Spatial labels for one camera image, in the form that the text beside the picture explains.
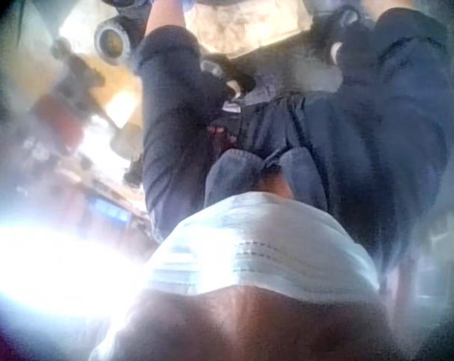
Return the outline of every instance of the white face mask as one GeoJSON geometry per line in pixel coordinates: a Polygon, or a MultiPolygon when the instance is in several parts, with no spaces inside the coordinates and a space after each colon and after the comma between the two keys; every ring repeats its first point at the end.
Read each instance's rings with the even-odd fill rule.
{"type": "Polygon", "coordinates": [[[304,302],[379,302],[372,259],[334,218],[267,193],[185,220],[145,271],[146,288],[186,296],[244,285],[304,302]]]}

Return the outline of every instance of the blurry background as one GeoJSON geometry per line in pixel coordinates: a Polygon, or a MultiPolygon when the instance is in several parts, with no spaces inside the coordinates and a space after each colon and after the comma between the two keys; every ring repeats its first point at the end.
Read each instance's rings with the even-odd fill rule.
{"type": "MultiPolygon", "coordinates": [[[[313,57],[307,41],[322,3],[202,0],[187,21],[204,52],[225,53],[254,76],[257,87],[244,99],[253,104],[285,91],[337,89],[340,72],[313,57]]],[[[454,81],[454,1],[416,3],[448,28],[454,81]]],[[[99,24],[117,15],[100,0],[21,0],[1,18],[0,224],[95,239],[143,262],[156,242],[138,167],[141,85],[128,62],[111,65],[95,48],[99,24]]],[[[454,157],[383,297],[408,355],[439,325],[454,325],[454,157]]],[[[52,318],[0,295],[0,334],[20,340],[17,352],[36,359],[86,359],[104,322],[52,318]]]]}

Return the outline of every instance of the person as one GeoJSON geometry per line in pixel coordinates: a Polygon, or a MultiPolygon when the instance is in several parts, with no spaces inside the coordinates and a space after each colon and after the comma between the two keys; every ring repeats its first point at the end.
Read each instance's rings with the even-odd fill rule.
{"type": "Polygon", "coordinates": [[[336,93],[225,114],[181,1],[154,1],[136,72],[161,244],[91,360],[402,359],[379,282],[437,194],[454,95],[442,25],[363,5],[373,29],[348,8],[326,28],[336,93]]]}

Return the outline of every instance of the dark clothing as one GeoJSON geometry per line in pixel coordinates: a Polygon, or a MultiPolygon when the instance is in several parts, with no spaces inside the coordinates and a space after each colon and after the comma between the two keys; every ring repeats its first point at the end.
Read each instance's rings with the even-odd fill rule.
{"type": "Polygon", "coordinates": [[[275,163],[295,199],[330,213],[381,272],[397,263],[454,143],[446,33],[430,17],[394,9],[374,31],[353,24],[337,60],[344,80],[336,93],[227,115],[191,34],[168,26],[144,39],[144,189],[160,241],[202,208],[252,190],[275,163]],[[219,158],[212,123],[236,137],[237,150],[219,158]]]}

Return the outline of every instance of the surgical face mask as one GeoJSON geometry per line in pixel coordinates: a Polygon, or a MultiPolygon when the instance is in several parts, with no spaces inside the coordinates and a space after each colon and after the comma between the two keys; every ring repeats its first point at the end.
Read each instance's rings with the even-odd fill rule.
{"type": "Polygon", "coordinates": [[[144,272],[147,289],[185,296],[238,285],[317,304],[379,302],[372,259],[334,218],[267,193],[185,220],[144,272]]]}

